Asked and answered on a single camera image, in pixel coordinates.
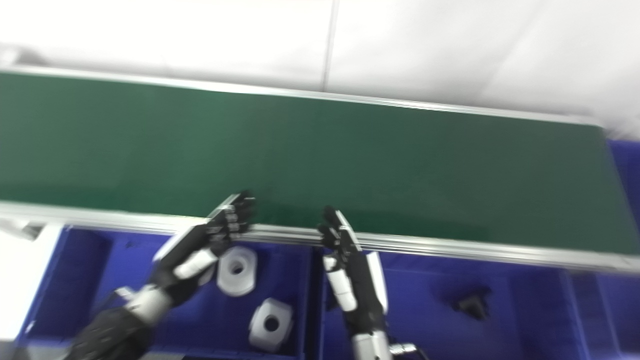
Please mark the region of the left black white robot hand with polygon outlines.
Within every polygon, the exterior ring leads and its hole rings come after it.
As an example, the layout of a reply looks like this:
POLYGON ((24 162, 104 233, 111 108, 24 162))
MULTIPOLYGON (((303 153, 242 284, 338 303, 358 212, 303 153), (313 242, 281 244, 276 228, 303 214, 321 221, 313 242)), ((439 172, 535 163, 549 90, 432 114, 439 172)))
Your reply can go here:
POLYGON ((190 300, 233 242, 249 231, 255 203, 247 190, 231 194, 206 222, 179 231, 154 255, 148 282, 167 294, 172 308, 190 300))

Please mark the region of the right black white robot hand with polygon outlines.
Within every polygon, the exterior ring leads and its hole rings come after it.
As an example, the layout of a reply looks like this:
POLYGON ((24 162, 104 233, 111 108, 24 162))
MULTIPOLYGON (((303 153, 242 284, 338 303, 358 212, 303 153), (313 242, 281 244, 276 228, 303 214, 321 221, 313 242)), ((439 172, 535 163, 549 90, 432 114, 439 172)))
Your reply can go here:
POLYGON ((378 253, 362 249, 340 210, 325 206, 322 216, 322 264, 349 337, 386 332, 386 280, 378 253))

